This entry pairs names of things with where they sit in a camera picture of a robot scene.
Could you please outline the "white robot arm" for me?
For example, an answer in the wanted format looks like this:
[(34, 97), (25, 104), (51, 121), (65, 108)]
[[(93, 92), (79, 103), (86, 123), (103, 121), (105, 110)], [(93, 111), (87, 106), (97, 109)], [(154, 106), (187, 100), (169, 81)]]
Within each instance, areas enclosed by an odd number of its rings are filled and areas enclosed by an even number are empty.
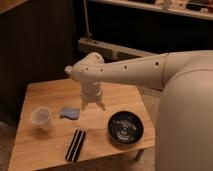
[(106, 63), (92, 52), (65, 73), (81, 84), (82, 104), (102, 105), (103, 82), (162, 92), (155, 171), (213, 171), (213, 50), (154, 54)]

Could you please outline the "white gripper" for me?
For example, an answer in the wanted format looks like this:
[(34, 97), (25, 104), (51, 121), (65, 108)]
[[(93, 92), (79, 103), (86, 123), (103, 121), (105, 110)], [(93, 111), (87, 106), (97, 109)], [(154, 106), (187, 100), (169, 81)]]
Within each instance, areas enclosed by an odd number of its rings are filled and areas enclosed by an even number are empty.
[(102, 100), (102, 89), (99, 82), (82, 82), (81, 83), (81, 110), (84, 111), (87, 103), (97, 103), (105, 111), (105, 104)]

